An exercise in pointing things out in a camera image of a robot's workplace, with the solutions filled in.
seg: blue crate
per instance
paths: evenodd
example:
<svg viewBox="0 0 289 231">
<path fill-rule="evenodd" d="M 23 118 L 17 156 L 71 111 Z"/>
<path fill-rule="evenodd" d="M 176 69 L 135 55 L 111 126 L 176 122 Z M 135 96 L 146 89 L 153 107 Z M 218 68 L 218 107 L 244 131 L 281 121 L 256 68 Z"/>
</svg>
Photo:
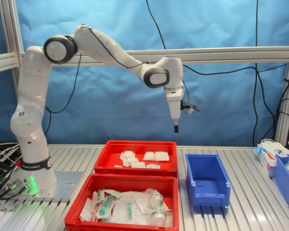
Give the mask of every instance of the blue crate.
<svg viewBox="0 0 289 231">
<path fill-rule="evenodd" d="M 276 168 L 274 181 L 277 184 L 279 191 L 283 195 L 285 201 L 289 205 L 289 172 L 285 167 L 285 163 L 289 161 L 288 157 L 279 157 L 276 155 Z"/>
<path fill-rule="evenodd" d="M 192 206 L 229 206 L 231 184 L 217 154 L 186 154 L 186 184 Z"/>
</svg>

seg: red crate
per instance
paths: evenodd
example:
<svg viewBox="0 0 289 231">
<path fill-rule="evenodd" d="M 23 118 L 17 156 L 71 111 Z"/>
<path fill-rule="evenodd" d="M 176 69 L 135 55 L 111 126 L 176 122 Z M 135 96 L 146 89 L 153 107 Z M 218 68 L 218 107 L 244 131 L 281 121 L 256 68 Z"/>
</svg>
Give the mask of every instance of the red crate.
<svg viewBox="0 0 289 231">
<path fill-rule="evenodd" d="M 146 225 L 128 225 L 103 222 L 81 221 L 80 213 L 87 198 L 92 199 L 92 193 L 99 189 L 114 189 L 120 192 L 156 189 L 173 212 L 173 227 L 156 227 Z M 179 230 L 179 208 L 178 208 L 178 181 L 174 177 L 156 176 L 127 176 L 112 174 L 91 174 L 86 179 L 78 196 L 64 220 L 67 231 L 178 231 Z"/>
<path fill-rule="evenodd" d="M 124 151 L 136 153 L 139 162 L 143 161 L 146 152 L 168 152 L 169 161 L 143 161 L 145 165 L 160 165 L 160 169 L 114 167 L 123 166 L 120 154 Z M 104 174 L 177 177 L 177 145 L 175 142 L 162 141 L 108 141 L 94 165 L 94 170 Z"/>
</svg>

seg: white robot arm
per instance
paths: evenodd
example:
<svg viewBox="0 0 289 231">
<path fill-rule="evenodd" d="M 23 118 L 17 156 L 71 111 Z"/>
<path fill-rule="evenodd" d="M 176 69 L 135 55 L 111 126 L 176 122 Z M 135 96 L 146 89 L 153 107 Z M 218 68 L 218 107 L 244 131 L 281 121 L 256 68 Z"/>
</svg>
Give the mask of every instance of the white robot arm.
<svg viewBox="0 0 289 231">
<path fill-rule="evenodd" d="M 179 58 L 164 57 L 155 64 L 142 63 L 112 38 L 86 24 L 78 26 L 71 36 L 51 37 L 43 48 L 29 47 L 21 66 L 18 105 L 11 119 L 11 129 L 22 153 L 21 168 L 11 175 L 11 182 L 20 180 L 28 184 L 29 189 L 23 194 L 33 195 L 56 183 L 41 122 L 52 63 L 67 63 L 77 52 L 104 64 L 121 65 L 150 88 L 164 87 L 175 132 L 181 109 L 191 108 L 182 103 L 183 71 Z"/>
</svg>

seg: blue backdrop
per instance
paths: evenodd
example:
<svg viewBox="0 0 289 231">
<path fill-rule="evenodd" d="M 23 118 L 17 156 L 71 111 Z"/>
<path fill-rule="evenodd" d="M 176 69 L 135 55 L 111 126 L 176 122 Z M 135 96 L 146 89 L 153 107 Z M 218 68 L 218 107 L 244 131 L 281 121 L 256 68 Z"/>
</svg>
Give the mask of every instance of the blue backdrop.
<svg viewBox="0 0 289 231">
<path fill-rule="evenodd" d="M 25 49 L 42 46 L 50 36 L 71 34 L 82 23 L 95 27 L 125 50 L 162 49 L 145 0 L 18 0 Z M 254 46 L 256 1 L 149 0 L 168 49 Z M 289 0 L 259 3 L 259 46 L 289 45 Z M 192 65 L 199 72 L 230 71 L 254 64 Z M 259 64 L 264 70 L 281 64 Z M 261 73 L 266 101 L 274 112 L 287 67 Z M 75 67 L 52 69 L 46 105 L 61 110 L 72 92 Z M 173 133 L 163 89 L 149 89 L 121 67 L 81 67 L 75 94 L 65 111 L 53 114 L 49 143 L 105 143 L 119 140 L 175 141 L 186 145 L 251 146 L 255 124 L 252 69 L 200 76 L 184 68 L 190 99 L 200 109 L 182 113 Z M 258 82 L 256 141 L 271 127 Z M 0 141 L 14 140 L 9 120 L 16 107 L 9 73 L 0 73 Z M 45 111 L 43 127 L 49 114 Z"/>
</svg>

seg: metal table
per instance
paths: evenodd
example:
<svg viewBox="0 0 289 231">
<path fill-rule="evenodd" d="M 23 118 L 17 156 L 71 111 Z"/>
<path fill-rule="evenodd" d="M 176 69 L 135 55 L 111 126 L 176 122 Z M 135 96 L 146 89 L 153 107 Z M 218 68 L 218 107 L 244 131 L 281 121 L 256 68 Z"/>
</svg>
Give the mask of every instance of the metal table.
<svg viewBox="0 0 289 231">
<path fill-rule="evenodd" d="M 102 148 L 103 145 L 49 145 L 55 170 L 84 172 L 72 201 L 2 201 L 0 230 L 64 230 L 64 217 L 86 177 L 94 173 Z M 289 206 L 274 181 L 265 175 L 253 148 L 178 146 L 177 153 L 181 231 L 289 231 Z M 191 210 L 185 184 L 185 153 L 219 154 L 232 185 L 228 209 L 200 206 Z"/>
</svg>

